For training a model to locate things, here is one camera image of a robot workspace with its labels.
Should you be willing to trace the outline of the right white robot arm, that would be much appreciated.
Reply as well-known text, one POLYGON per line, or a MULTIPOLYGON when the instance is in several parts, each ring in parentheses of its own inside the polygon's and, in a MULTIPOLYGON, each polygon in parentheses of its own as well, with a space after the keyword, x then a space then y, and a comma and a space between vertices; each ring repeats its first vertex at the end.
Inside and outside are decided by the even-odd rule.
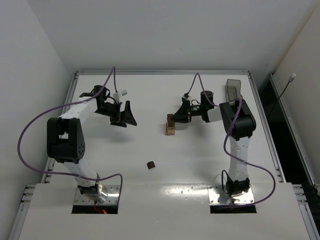
POLYGON ((200 103, 192 105, 189 95, 182 97, 178 111, 167 119, 174 123, 189 123, 192 117, 200 116, 206 123, 222 121, 226 139, 230 142, 230 165, 226 183, 222 190, 228 196, 246 193, 250 187, 247 170, 248 147, 250 138, 256 130, 256 120, 246 101, 223 102, 213 106, 214 93, 209 90, 200 93, 200 103))

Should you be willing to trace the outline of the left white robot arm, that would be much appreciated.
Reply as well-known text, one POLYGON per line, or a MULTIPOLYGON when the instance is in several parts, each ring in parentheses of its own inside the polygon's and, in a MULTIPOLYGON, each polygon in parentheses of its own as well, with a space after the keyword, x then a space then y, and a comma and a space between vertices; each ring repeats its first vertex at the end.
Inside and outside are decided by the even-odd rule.
POLYGON ((59 117, 51 117, 47 121, 48 157, 63 164, 77 181, 80 193, 94 202, 105 202, 108 192, 101 184, 99 174, 84 158, 86 144, 82 125, 92 114, 99 114, 109 117, 113 126, 136 126, 130 101, 127 100, 124 110, 121 110, 120 99, 125 95, 125 89, 111 95, 109 89, 96 85, 91 92, 84 92, 79 96, 78 104, 59 117))

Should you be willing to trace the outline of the dark transparent plastic bin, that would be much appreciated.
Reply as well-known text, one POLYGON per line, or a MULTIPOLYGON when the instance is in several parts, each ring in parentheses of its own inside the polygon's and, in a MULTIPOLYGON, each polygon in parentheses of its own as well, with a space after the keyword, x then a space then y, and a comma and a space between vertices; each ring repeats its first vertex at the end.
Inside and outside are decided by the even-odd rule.
POLYGON ((243 99, 241 86, 242 83, 239 79, 227 79, 225 84, 226 102, 231 102, 234 99, 243 99))

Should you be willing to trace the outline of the dark arch wood block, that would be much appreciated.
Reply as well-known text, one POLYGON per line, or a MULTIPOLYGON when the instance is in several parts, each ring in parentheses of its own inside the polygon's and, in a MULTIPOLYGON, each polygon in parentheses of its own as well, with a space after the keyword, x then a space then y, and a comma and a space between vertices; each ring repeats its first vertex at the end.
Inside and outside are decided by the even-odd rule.
POLYGON ((167 114, 167 125, 169 128, 175 127, 175 121, 173 119, 173 114, 167 114))

